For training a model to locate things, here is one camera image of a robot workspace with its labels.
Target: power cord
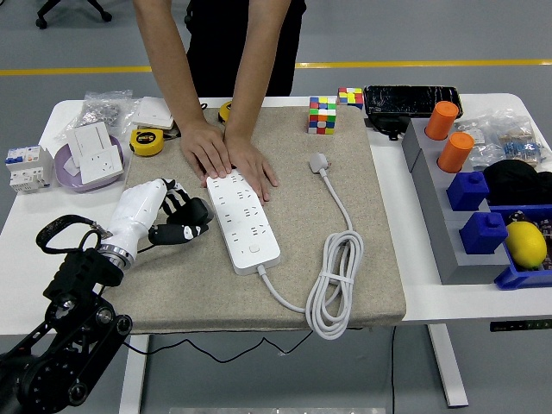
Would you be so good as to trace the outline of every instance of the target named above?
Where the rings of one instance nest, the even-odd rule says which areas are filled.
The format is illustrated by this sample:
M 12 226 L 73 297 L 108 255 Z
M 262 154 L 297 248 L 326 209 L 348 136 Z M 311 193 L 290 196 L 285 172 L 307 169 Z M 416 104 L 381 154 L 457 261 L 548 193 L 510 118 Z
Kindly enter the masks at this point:
M 341 233 L 332 233 L 326 239 L 322 270 L 318 274 L 317 282 L 310 291 L 305 308 L 299 308 L 290 304 L 276 292 L 267 277 L 267 271 L 264 266 L 258 266 L 257 271 L 276 300 L 291 311 L 304 313 L 307 323 L 312 330 L 317 332 L 323 339 L 333 340 L 339 338 L 345 329 L 347 329 L 353 304 L 354 277 L 361 266 L 362 256 L 364 255 L 364 242 L 361 235 L 353 230 L 351 219 L 329 182 L 328 175 L 326 174 L 326 169 L 329 166 L 330 163 L 324 154 L 317 153 L 310 157 L 310 169 L 313 173 L 319 173 L 322 176 L 328 186 L 329 192 L 345 217 L 348 229 Z M 340 256 L 339 274 L 335 274 L 333 271 Z M 336 285 L 336 288 L 330 298 L 326 299 L 330 285 Z M 340 293 L 341 302 L 339 303 L 339 311 L 337 316 L 334 317 L 330 315 L 327 308 L 338 298 Z
M 161 347 L 161 348 L 157 348 L 155 349 L 154 351 L 151 351 L 151 352 L 144 352 L 144 351 L 140 351 L 139 349 L 133 347 L 132 345 L 129 345 L 128 343 L 126 342 L 123 342 L 123 345 L 125 345 L 127 348 L 129 349 L 132 349 L 133 351 L 135 351 L 137 354 L 140 354 L 140 355 L 153 355 L 153 354 L 157 354 L 158 352 L 162 351 L 163 349 L 170 349 L 170 348 L 175 348 L 179 345 L 182 345 L 183 343 L 185 342 L 188 342 L 190 345 L 192 345 L 196 350 L 198 350 L 199 352 L 201 352 L 202 354 L 206 354 L 208 355 L 211 359 L 213 359 L 214 361 L 220 363 L 220 364 L 226 364 L 228 362 L 231 362 L 231 361 L 234 361 L 236 359 L 238 359 L 239 357 L 241 357 L 242 355 L 248 353 L 248 352 L 251 352 L 253 351 L 254 349 L 257 349 L 260 345 L 262 345 L 263 342 L 267 342 L 269 343 L 270 345 L 272 345 L 273 347 L 275 347 L 279 352 L 281 352 L 282 354 L 285 354 L 285 355 L 288 355 L 290 354 L 291 352 L 293 352 L 295 349 L 297 349 L 299 347 L 299 345 L 301 345 L 303 342 L 305 342 L 307 340 L 307 338 L 309 336 L 312 335 L 312 331 L 309 332 L 307 334 L 307 336 L 305 338 L 303 338 L 301 341 L 299 341 L 299 343 L 297 345 L 295 345 L 293 348 L 291 348 L 289 351 L 285 351 L 284 349 L 282 349 L 281 347 L 279 347 L 278 345 L 276 345 L 274 342 L 271 342 L 269 341 L 268 339 L 266 339 L 264 336 L 262 337 L 262 339 L 259 341 L 259 343 L 257 343 L 257 345 L 254 345 L 253 347 L 249 348 L 249 349 L 246 349 L 245 351 L 242 351 L 240 352 L 238 355 L 236 356 L 233 356 L 232 358 L 228 359 L 228 360 L 219 360 L 218 358 L 216 358 L 213 354 L 205 351 L 204 349 L 201 349 L 200 347 L 198 347 L 195 343 L 193 343 L 192 341 L 190 341 L 189 339 L 184 339 L 180 342 L 176 342 L 174 343 L 173 345 L 167 345 L 165 347 Z

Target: hand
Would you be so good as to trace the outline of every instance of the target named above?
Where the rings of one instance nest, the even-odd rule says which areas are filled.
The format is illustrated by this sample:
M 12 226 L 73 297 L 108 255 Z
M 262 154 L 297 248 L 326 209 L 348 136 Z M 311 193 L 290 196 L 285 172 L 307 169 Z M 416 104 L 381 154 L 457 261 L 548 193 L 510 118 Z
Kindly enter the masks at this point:
M 240 170 L 245 180 L 251 185 L 260 203 L 270 200 L 267 179 L 274 187 L 279 185 L 276 173 L 268 160 L 247 138 L 224 136 L 226 148 L 233 166 Z
M 180 149 L 194 173 L 205 185 L 207 176 L 224 178 L 232 173 L 222 131 L 206 121 L 189 123 L 181 130 Z

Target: rubik's cube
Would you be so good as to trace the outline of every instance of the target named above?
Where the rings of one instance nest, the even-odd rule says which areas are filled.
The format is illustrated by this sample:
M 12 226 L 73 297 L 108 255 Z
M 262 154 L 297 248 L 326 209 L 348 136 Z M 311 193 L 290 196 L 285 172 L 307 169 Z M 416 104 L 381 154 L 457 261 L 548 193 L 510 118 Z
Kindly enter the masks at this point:
M 310 97 L 309 134 L 330 135 L 336 127 L 336 99 Z
M 361 88 L 339 88 L 337 90 L 338 103 L 340 105 L 356 106 L 359 110 L 362 109 L 364 98 L 362 97 Z

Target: black case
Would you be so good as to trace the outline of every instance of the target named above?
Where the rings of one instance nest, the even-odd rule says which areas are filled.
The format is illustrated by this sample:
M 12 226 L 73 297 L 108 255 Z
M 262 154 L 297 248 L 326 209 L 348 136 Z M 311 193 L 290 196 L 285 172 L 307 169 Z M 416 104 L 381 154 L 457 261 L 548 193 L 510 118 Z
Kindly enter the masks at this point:
M 375 85 L 364 88 L 368 120 L 392 140 L 406 132 L 410 118 L 429 118 L 440 101 L 456 104 L 460 110 L 457 118 L 462 116 L 460 95 L 453 86 Z

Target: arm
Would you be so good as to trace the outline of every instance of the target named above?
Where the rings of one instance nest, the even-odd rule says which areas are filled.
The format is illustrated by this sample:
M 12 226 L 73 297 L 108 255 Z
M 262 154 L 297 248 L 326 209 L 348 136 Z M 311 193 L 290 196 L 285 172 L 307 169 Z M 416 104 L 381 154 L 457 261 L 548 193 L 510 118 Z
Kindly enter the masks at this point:
M 250 0 L 248 33 L 224 133 L 232 164 L 240 169 L 261 201 L 268 201 L 270 197 L 265 175 L 274 186 L 278 180 L 268 161 L 251 144 L 251 137 L 267 93 L 279 32 L 290 2 Z
M 228 151 L 220 129 L 205 121 L 171 0 L 134 0 L 134 6 L 155 80 L 182 133 L 184 156 L 200 179 L 203 169 L 212 178 L 225 177 L 231 173 Z

